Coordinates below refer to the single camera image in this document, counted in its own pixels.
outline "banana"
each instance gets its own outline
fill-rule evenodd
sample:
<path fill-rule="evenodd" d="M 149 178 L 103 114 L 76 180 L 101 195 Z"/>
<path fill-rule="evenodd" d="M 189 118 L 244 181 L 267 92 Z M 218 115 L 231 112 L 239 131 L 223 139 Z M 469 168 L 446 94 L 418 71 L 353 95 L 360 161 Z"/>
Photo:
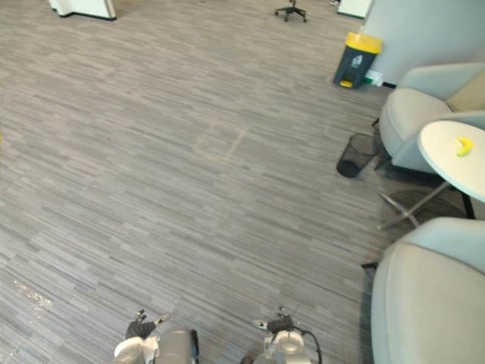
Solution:
<path fill-rule="evenodd" d="M 473 149 L 473 142 L 468 138 L 458 138 L 458 141 L 462 144 L 460 150 L 456 153 L 458 157 L 467 155 Z"/>

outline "metal table base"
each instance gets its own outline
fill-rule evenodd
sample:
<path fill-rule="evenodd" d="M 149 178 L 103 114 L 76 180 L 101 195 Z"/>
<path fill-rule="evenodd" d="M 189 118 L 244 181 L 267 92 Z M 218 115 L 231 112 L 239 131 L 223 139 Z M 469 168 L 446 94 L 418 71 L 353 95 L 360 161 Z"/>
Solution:
<path fill-rule="evenodd" d="M 404 207 L 399 202 L 395 201 L 392 197 L 386 195 L 385 193 L 377 192 L 379 196 L 381 196 L 384 199 L 384 201 L 389 203 L 397 211 L 401 212 L 395 218 L 391 218 L 388 222 L 385 222 L 384 224 L 377 226 L 377 229 L 379 231 L 386 230 L 391 226 L 397 224 L 398 222 L 401 222 L 406 219 L 409 219 L 411 223 L 417 228 L 419 226 L 419 222 L 418 220 L 416 220 L 414 213 L 417 210 L 419 210 L 422 206 L 424 206 L 426 203 L 431 201 L 434 197 L 438 196 L 440 193 L 446 190 L 449 186 L 450 186 L 449 182 L 447 181 L 442 182 L 433 192 L 429 193 L 428 195 L 420 199 L 410 209 L 406 209 L 406 207 Z"/>

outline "office chair base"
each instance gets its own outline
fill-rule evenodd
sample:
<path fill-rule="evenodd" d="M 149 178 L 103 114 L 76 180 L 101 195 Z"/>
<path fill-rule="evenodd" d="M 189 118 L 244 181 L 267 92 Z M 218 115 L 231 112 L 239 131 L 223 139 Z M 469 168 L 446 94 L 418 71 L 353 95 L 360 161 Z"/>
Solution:
<path fill-rule="evenodd" d="M 274 11 L 275 15 L 278 15 L 280 11 L 285 12 L 285 21 L 288 21 L 288 16 L 292 13 L 297 13 L 299 16 L 303 18 L 303 21 L 306 23 L 306 11 L 300 8 L 297 8 L 296 5 L 296 0 L 290 0 L 289 2 L 292 3 L 292 6 L 288 6 L 285 8 L 279 8 Z"/>

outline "mesh wastebasket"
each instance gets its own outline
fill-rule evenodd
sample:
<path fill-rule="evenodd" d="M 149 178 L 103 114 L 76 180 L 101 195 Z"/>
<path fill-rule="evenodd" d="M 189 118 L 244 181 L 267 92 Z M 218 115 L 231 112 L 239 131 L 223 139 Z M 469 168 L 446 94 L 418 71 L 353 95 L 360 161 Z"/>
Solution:
<path fill-rule="evenodd" d="M 357 177 L 375 155 L 372 136 L 356 133 L 350 137 L 336 169 L 342 176 Z"/>
<path fill-rule="evenodd" d="M 366 34 L 349 33 L 333 82 L 356 89 L 363 84 L 365 74 L 382 48 L 382 40 Z"/>

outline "white armchair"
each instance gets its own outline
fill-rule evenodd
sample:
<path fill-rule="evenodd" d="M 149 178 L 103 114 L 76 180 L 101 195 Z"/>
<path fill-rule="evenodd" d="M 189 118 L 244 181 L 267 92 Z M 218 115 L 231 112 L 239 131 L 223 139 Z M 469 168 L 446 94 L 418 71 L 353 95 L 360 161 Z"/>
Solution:
<path fill-rule="evenodd" d="M 436 218 L 384 253 L 372 292 L 376 364 L 482 363 L 485 221 Z"/>
<path fill-rule="evenodd" d="M 432 121 L 452 120 L 485 128 L 485 107 L 454 112 L 449 103 L 473 79 L 485 63 L 446 64 L 410 70 L 388 97 L 379 118 L 383 145 L 399 167 L 434 173 L 418 149 L 417 135 Z M 485 105 L 485 90 L 480 97 Z"/>

